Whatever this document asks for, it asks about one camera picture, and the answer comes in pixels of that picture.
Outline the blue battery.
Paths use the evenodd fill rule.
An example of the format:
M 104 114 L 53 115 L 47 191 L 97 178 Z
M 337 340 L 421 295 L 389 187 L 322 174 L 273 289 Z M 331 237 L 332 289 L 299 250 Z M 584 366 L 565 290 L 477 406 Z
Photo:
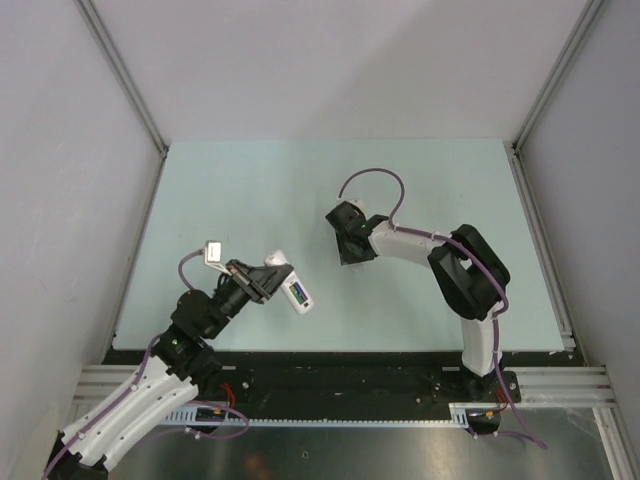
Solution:
M 291 290 L 300 305 L 309 304 L 311 302 L 306 289 L 300 282 L 294 282 L 291 285 Z

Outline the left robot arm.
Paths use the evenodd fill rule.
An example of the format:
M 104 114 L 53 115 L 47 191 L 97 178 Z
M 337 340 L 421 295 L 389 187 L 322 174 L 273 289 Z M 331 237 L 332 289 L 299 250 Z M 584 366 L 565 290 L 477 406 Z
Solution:
M 106 479 L 170 413 L 197 398 L 214 397 L 222 365 L 210 341 L 248 303 L 266 303 L 294 275 L 294 267 L 275 252 L 261 266 L 227 262 L 212 294 L 189 288 L 133 374 L 57 434 L 43 478 Z

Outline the white remote control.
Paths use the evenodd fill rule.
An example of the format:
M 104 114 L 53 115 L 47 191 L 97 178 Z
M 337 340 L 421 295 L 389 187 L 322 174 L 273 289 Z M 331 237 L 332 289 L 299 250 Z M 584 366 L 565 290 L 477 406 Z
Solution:
M 264 265 L 291 266 L 291 263 L 281 250 L 276 250 L 264 259 Z M 308 289 L 304 286 L 295 270 L 292 270 L 285 278 L 280 286 L 280 291 L 284 294 L 292 308 L 299 315 L 309 312 L 314 306 L 314 301 Z

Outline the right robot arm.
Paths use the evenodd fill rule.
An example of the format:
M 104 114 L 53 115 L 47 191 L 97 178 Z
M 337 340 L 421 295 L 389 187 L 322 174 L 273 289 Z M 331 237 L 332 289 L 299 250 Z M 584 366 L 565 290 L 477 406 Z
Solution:
M 463 350 L 459 374 L 444 387 L 464 398 L 484 401 L 502 373 L 498 317 L 508 307 L 510 273 L 479 231 L 463 224 L 450 235 L 393 226 L 383 215 L 367 217 L 342 201 L 326 216 L 340 262 L 356 265 L 395 258 L 427 267 L 446 304 L 461 318 Z

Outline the green battery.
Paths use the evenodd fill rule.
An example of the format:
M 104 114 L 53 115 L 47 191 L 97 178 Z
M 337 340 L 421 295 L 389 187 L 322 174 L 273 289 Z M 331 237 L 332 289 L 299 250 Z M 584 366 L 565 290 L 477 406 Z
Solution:
M 308 297 L 304 289 L 297 282 L 292 283 L 289 286 L 289 289 L 299 305 L 302 305 L 302 306 L 307 305 Z

